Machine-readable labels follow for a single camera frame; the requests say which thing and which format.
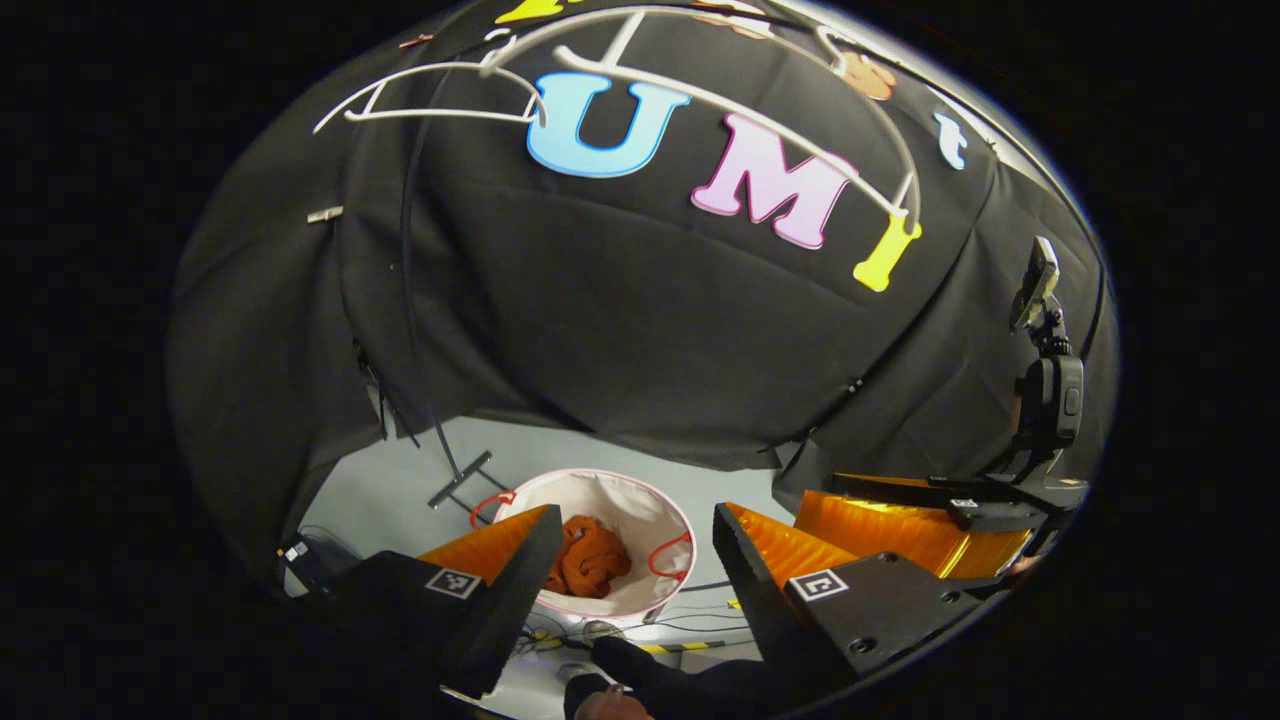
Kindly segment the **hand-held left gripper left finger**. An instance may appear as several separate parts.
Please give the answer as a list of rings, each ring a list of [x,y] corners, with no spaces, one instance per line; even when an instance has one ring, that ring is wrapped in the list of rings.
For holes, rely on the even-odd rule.
[[[302,602],[385,685],[479,700],[497,687],[562,547],[557,505],[460,537],[431,560],[381,551],[338,573],[300,541]]]

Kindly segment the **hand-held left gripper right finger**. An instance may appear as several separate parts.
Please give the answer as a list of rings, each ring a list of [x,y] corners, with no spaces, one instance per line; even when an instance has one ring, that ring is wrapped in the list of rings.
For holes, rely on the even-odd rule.
[[[762,656],[794,698],[861,689],[972,625],[984,601],[900,553],[850,559],[740,505],[713,546]]]

